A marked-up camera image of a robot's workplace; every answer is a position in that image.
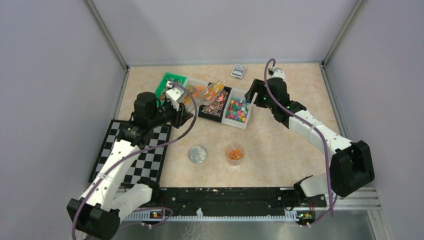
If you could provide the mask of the clear plastic scoop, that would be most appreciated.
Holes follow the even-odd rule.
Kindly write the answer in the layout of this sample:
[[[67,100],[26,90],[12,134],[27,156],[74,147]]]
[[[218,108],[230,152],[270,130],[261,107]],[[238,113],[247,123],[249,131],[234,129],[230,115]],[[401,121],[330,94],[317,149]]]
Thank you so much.
[[[210,83],[205,96],[207,98],[212,97],[214,101],[218,97],[219,93],[224,89],[224,86],[224,83],[220,80],[217,82]]]

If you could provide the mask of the clear plastic jar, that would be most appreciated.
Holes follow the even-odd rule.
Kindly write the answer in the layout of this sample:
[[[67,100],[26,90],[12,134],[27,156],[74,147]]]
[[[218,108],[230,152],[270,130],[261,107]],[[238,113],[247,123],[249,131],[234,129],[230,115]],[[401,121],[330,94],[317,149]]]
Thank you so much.
[[[231,143],[225,149],[226,161],[231,166],[238,166],[245,159],[244,148],[238,143]]]

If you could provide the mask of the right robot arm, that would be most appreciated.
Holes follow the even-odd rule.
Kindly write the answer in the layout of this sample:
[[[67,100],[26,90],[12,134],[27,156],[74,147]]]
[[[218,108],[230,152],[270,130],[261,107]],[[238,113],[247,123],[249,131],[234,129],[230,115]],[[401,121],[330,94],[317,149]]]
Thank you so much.
[[[314,196],[332,190],[347,197],[375,180],[370,146],[363,140],[354,142],[317,120],[307,108],[290,99],[287,85],[281,77],[267,81],[254,79],[244,95],[248,103],[269,109],[274,119],[308,140],[328,160],[328,171],[305,177],[294,186],[293,200],[307,206]]]

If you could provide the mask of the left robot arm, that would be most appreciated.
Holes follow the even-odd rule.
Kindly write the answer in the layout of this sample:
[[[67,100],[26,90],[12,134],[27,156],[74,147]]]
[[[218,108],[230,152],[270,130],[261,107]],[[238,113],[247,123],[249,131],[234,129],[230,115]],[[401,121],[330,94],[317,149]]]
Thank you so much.
[[[182,92],[172,88],[165,92],[165,100],[157,105],[153,92],[142,92],[134,101],[130,120],[124,122],[112,145],[102,169],[78,199],[72,198],[66,207],[72,221],[71,239],[87,240],[94,237],[110,240],[122,221],[138,207],[154,207],[160,193],[145,183],[135,184],[129,191],[116,196],[127,171],[141,153],[154,150],[150,145],[154,129],[171,124],[175,128],[196,116],[179,102]]]

